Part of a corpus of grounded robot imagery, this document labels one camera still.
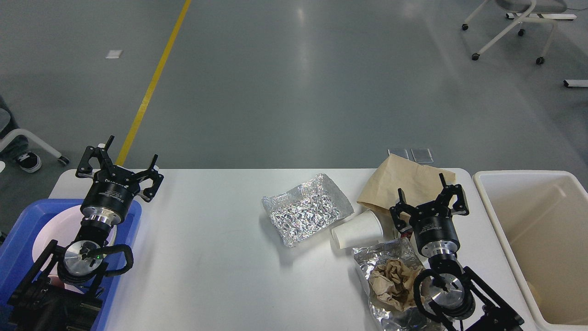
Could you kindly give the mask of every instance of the aluminum foil tray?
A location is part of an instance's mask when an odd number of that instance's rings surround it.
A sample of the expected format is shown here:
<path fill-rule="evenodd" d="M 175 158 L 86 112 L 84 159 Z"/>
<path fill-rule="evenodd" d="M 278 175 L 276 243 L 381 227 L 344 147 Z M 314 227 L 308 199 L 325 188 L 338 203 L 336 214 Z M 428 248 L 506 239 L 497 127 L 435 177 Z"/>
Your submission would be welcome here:
<path fill-rule="evenodd" d="M 404 312 L 380 302 L 369 286 L 369 276 L 378 264 L 388 259 L 398 259 L 405 265 L 415 269 L 423 264 L 412 250 L 408 239 L 401 238 L 372 247 L 353 249 L 353 258 L 358 264 L 358 274 L 363 290 L 369 302 L 368 307 L 376 319 L 378 326 L 384 331 L 443 331 L 445 328 L 422 315 L 418 308 L 409 308 Z"/>
<path fill-rule="evenodd" d="M 353 214 L 347 197 L 326 174 L 318 174 L 286 193 L 263 197 L 262 204 L 288 247 Z"/>

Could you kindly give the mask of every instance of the sneaker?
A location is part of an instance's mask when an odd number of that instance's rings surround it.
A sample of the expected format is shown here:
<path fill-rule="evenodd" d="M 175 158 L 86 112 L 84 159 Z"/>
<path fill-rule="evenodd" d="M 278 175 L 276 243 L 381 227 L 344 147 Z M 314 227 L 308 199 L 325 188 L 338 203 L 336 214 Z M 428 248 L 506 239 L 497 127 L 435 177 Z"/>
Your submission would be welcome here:
<path fill-rule="evenodd" d="M 17 157 L 15 161 L 27 173 L 34 173 L 41 169 L 41 159 L 33 152 L 26 152 Z"/>

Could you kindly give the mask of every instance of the crumpled brown paper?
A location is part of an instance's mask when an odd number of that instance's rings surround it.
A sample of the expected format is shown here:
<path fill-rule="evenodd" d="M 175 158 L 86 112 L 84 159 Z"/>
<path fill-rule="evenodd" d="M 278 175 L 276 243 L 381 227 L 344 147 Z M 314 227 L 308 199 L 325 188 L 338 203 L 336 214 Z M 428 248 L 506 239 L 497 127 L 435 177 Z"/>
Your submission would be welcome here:
<path fill-rule="evenodd" d="M 404 312 L 416 307 L 413 284 L 424 269 L 419 266 L 414 270 L 400 260 L 390 259 L 386 264 L 376 266 L 369 276 L 369 283 L 378 300 Z"/>
<path fill-rule="evenodd" d="M 421 165 L 398 155 L 390 154 L 376 169 L 359 195 L 358 203 L 382 214 L 389 214 L 399 200 L 402 188 L 406 202 L 412 206 L 435 200 L 443 186 L 442 173 L 447 183 L 455 183 L 455 173 Z"/>

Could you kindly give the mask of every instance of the robotic arm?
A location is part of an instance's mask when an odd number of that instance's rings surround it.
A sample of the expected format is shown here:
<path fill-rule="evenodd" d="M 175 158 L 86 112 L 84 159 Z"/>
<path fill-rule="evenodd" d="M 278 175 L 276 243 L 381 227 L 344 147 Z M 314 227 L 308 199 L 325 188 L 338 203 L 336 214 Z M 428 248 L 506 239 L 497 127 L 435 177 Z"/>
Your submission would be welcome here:
<path fill-rule="evenodd" d="M 404 192 L 399 188 L 400 201 L 390 208 L 396 229 L 402 236 L 415 236 L 419 253 L 429 261 L 430 269 L 421 272 L 414 283 L 415 302 L 419 311 L 429 319 L 443 323 L 447 330 L 456 331 L 450 319 L 462 321 L 471 317 L 476 308 L 475 294 L 483 303 L 484 315 L 468 331 L 522 330 L 520 325 L 524 320 L 517 312 L 474 271 L 469 267 L 462 268 L 458 262 L 460 244 L 452 217 L 469 214 L 467 201 L 461 185 L 448 185 L 443 174 L 439 174 L 439 177 L 443 190 L 434 201 L 413 207 L 406 203 Z M 450 208 L 449 204 L 454 197 L 457 200 Z M 401 214 L 409 216 L 408 224 L 401 219 Z M 422 291 L 425 283 L 429 284 L 428 288 Z M 431 297 L 429 310 L 423 305 L 421 292 L 428 292 Z"/>
<path fill-rule="evenodd" d="M 157 155 L 147 170 L 138 173 L 112 164 L 108 148 L 113 139 L 114 136 L 110 136 L 106 144 L 86 147 L 78 165 L 76 177 L 93 179 L 92 187 L 81 206 L 83 219 L 78 234 L 66 247 L 51 240 L 8 300 L 8 304 L 14 306 L 10 322 L 17 325 L 17 330 L 90 330 L 102 309 L 99 296 L 103 277 L 117 276 L 132 268 L 131 248 L 125 244 L 107 246 L 106 239 L 113 226 L 125 220 L 135 196 L 146 202 L 153 199 L 163 181 L 163 175 L 158 173 L 155 166 Z M 96 158 L 100 164 L 100 170 L 93 174 L 89 163 L 92 158 Z M 139 183 L 146 179 L 151 179 L 153 184 L 141 190 Z M 117 253 L 125 255 L 125 266 L 107 270 L 105 256 Z M 47 260 L 48 266 L 41 271 Z M 54 286 L 59 280 L 49 274 L 55 265 L 60 281 L 83 284 L 87 291 L 75 293 Z"/>

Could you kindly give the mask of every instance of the chair wheel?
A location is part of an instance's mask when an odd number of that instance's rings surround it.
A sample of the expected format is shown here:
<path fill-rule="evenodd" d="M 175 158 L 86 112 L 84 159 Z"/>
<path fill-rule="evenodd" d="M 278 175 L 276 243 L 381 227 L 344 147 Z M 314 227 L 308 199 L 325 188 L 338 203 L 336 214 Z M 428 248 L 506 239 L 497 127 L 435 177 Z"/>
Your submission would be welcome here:
<path fill-rule="evenodd" d="M 61 163 L 64 166 L 67 166 L 69 164 L 69 159 L 66 158 L 65 156 L 60 156 L 57 161 L 59 161 L 59 163 Z"/>

